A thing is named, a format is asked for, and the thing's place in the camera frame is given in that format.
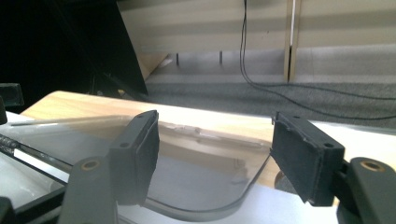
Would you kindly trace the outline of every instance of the cable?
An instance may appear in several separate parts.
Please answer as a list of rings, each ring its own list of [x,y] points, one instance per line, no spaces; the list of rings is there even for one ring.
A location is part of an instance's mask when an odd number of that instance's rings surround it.
[[[294,105],[297,105],[297,106],[304,108],[306,110],[310,110],[315,113],[318,113],[318,114],[321,114],[324,116],[328,116],[328,117],[333,117],[333,118],[338,118],[338,119],[359,119],[359,120],[396,119],[396,115],[390,115],[390,116],[385,116],[385,117],[374,117],[374,118],[349,117],[349,116],[336,115],[336,114],[324,112],[321,110],[317,110],[317,109],[312,108],[308,105],[301,104],[282,93],[279,93],[277,91],[268,90],[268,88],[281,87],[281,86],[292,86],[292,87],[300,87],[300,88],[306,88],[306,89],[314,89],[314,90],[319,90],[319,91],[330,91],[330,92],[334,92],[334,93],[339,93],[339,94],[344,94],[344,95],[349,95],[349,96],[354,96],[354,97],[360,97],[360,98],[365,98],[365,99],[372,99],[372,100],[387,100],[387,101],[392,100],[393,101],[393,100],[396,100],[396,98],[391,98],[391,97],[382,98],[382,97],[366,96],[366,95],[359,95],[359,94],[351,93],[351,92],[336,91],[336,90],[331,90],[331,89],[326,89],[326,88],[321,88],[321,87],[311,87],[311,86],[295,85],[295,84],[294,85],[290,85],[290,84],[262,85],[262,84],[258,84],[258,83],[255,83],[254,81],[252,81],[250,79],[250,77],[248,76],[248,73],[247,73],[246,67],[245,67],[245,54],[246,54],[246,44],[247,44],[247,36],[248,36],[248,0],[244,0],[244,5],[245,5],[245,15],[244,15],[244,21],[243,21],[243,25],[242,25],[241,47],[239,50],[239,66],[240,66],[240,70],[241,70],[244,80],[251,87],[253,87],[256,90],[272,93],[274,95],[277,95],[277,96],[293,103]]]

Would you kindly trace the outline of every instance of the wooden table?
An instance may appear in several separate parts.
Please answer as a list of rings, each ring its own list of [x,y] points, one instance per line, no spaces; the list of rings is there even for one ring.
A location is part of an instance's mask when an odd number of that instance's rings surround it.
[[[170,105],[156,105],[135,101],[56,91],[44,97],[21,114],[33,119],[69,119],[106,115],[135,116],[157,110],[160,121],[200,127],[210,131],[260,139],[271,146],[274,126],[268,118],[235,115]],[[346,160],[370,157],[396,168],[396,136],[357,131],[351,126],[318,124],[325,133],[346,147]],[[274,186],[279,168],[273,159],[263,170],[258,182]]]

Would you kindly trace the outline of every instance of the transparent plastic container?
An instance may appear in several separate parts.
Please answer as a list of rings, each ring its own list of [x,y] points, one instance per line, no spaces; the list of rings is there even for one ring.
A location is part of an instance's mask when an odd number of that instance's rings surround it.
[[[0,134],[68,172],[77,161],[105,156],[132,118],[15,122],[0,127]],[[270,146],[257,139],[164,122],[159,130],[159,158],[145,206],[177,219],[208,221],[233,213],[269,157]]]

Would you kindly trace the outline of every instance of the wire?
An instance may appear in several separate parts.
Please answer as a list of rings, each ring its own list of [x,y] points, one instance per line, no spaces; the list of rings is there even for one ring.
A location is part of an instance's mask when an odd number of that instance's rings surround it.
[[[239,50],[239,67],[240,67],[240,70],[241,70],[244,80],[251,87],[253,87],[256,90],[266,91],[271,94],[277,95],[277,96],[293,103],[294,105],[297,105],[297,106],[304,108],[306,110],[310,110],[315,113],[318,113],[318,114],[321,114],[324,116],[328,116],[328,117],[333,117],[333,118],[338,118],[338,119],[358,119],[358,120],[396,119],[396,115],[390,115],[390,116],[385,116],[385,117],[374,117],[374,118],[349,117],[349,116],[336,115],[336,114],[332,114],[332,113],[328,113],[325,111],[321,111],[321,110],[312,108],[308,105],[301,104],[282,93],[279,93],[277,91],[268,90],[268,88],[282,87],[282,86],[299,87],[299,88],[313,89],[313,90],[319,90],[319,91],[329,91],[329,92],[333,92],[333,93],[354,96],[354,97],[360,97],[360,98],[365,98],[365,99],[371,99],[371,100],[394,101],[394,100],[396,100],[396,98],[360,95],[360,94],[356,94],[356,93],[352,93],[352,92],[336,91],[336,90],[332,90],[332,89],[326,89],[326,88],[321,88],[321,87],[312,87],[312,86],[306,86],[306,85],[295,85],[295,84],[265,84],[265,85],[262,85],[262,84],[258,84],[258,83],[255,83],[254,81],[252,81],[250,79],[250,77],[248,76],[248,73],[247,73],[246,67],[245,67],[245,54],[246,54],[246,45],[247,45],[247,36],[248,36],[248,0],[244,0],[244,5],[245,5],[245,15],[244,15],[244,21],[243,21],[243,25],[242,25],[241,47]]]

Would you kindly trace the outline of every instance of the hole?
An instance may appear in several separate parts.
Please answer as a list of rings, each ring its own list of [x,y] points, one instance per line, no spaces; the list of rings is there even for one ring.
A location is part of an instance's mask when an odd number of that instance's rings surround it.
[[[325,144],[323,144],[325,147],[334,147],[332,144],[330,144],[330,143],[325,143]]]
[[[81,168],[85,171],[93,170],[99,166],[99,161],[87,161],[81,165]]]
[[[128,147],[128,146],[129,146],[128,143],[121,143],[121,144],[120,144],[120,147]]]
[[[385,168],[375,161],[361,161],[361,166],[374,172],[384,172]]]

